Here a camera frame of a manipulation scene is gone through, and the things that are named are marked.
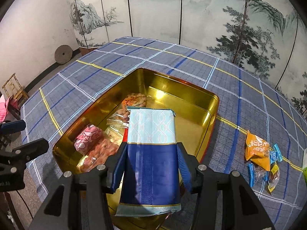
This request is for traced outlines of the small bamboo stool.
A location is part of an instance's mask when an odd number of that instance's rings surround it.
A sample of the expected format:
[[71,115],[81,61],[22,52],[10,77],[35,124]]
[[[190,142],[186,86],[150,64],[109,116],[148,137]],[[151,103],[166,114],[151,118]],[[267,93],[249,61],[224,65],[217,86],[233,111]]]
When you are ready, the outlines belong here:
[[20,84],[15,73],[13,73],[10,78],[8,78],[8,80],[3,84],[2,89],[4,90],[7,97],[12,97],[17,100],[19,108],[21,108],[21,106],[29,98],[28,93]]

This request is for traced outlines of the blue white snack bag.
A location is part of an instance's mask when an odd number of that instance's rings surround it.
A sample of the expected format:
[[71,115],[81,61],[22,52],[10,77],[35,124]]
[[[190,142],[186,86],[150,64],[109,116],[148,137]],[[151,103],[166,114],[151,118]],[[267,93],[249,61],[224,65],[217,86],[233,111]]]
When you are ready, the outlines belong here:
[[117,217],[150,217],[181,210],[176,144],[172,110],[131,108]]

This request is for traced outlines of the round stone millstone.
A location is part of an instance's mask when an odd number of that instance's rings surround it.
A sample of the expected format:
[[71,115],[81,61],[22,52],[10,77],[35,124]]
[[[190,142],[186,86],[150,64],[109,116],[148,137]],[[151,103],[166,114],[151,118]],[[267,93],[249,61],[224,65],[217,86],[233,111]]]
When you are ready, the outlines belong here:
[[72,54],[73,50],[69,45],[61,45],[55,51],[55,61],[58,64],[66,64],[71,60]]

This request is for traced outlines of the green tissue pack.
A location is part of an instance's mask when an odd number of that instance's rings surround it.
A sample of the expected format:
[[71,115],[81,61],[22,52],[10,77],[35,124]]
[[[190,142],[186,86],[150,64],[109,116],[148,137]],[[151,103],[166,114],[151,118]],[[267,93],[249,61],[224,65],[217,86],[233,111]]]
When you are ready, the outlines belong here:
[[305,183],[307,184],[307,149],[303,151],[302,171]]

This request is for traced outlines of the pink white snack packet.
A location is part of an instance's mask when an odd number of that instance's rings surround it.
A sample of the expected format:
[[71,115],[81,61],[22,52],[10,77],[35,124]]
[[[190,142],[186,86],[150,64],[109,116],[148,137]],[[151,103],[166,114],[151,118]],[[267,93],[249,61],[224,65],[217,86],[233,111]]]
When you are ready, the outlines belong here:
[[102,137],[102,130],[95,125],[87,125],[74,141],[75,149],[86,155]]

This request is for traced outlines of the blue cookie packet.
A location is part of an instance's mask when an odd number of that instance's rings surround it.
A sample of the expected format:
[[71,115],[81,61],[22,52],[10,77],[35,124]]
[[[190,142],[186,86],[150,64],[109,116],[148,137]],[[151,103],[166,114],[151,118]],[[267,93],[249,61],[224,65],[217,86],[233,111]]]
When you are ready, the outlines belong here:
[[270,164],[273,164],[275,162],[280,163],[282,161],[283,156],[281,154],[278,144],[275,143],[273,144],[272,150],[270,151]]

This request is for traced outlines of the clear bag orange snacks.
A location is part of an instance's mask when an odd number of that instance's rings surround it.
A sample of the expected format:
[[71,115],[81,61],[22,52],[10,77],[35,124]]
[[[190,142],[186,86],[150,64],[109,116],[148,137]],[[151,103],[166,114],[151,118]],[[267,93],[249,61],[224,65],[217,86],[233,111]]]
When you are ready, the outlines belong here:
[[93,148],[77,164],[78,171],[89,172],[97,165],[104,164],[109,156],[117,153],[124,135],[123,130],[114,127],[107,127],[102,130],[102,137],[97,141]]

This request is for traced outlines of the painted folding screen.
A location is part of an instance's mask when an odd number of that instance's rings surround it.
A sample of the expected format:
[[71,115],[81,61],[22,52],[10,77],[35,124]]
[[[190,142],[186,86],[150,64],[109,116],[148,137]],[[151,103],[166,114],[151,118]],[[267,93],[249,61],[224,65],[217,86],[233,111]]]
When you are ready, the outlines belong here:
[[122,36],[221,57],[266,81],[306,114],[306,16],[290,0],[67,0],[78,46]]

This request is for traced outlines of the blue plaid tablecloth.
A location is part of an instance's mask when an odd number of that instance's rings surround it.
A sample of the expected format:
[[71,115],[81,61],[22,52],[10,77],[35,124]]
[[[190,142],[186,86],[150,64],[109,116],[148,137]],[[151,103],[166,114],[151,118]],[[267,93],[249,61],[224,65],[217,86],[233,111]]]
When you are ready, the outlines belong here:
[[81,159],[73,145],[88,124],[101,129],[132,93],[150,108],[175,113],[177,140],[217,172],[248,177],[247,133],[277,144],[283,161],[276,188],[264,181],[253,191],[276,229],[289,229],[306,203],[301,165],[306,121],[277,91],[247,71],[188,47],[123,37],[95,49],[55,73],[21,109],[23,143],[45,138],[48,152],[29,163],[37,195],[44,200],[65,170]]

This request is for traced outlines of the pink cloth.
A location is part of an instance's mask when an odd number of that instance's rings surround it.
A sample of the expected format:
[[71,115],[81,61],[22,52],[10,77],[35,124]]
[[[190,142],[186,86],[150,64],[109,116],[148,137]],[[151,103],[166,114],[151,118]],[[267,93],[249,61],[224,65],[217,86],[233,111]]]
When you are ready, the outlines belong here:
[[8,106],[11,105],[13,108],[18,109],[18,101],[14,99],[13,97],[9,97],[8,99],[5,99],[4,95],[1,95],[0,98],[0,123],[2,123],[7,114],[8,114]]

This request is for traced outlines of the orange snack packet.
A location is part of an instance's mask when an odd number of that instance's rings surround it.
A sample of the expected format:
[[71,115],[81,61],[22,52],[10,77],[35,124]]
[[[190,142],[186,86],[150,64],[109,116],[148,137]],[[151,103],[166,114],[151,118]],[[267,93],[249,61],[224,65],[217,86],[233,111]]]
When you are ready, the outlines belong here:
[[270,145],[250,131],[247,131],[244,155],[246,161],[250,160],[264,170],[270,171]]

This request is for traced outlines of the small blue wrapper packet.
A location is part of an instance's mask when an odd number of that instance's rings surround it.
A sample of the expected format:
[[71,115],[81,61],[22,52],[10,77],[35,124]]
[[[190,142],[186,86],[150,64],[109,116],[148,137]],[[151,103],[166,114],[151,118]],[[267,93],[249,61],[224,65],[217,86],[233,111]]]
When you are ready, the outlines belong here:
[[253,187],[255,184],[255,176],[256,176],[256,170],[253,163],[250,163],[248,165],[248,177],[249,177],[249,186]]

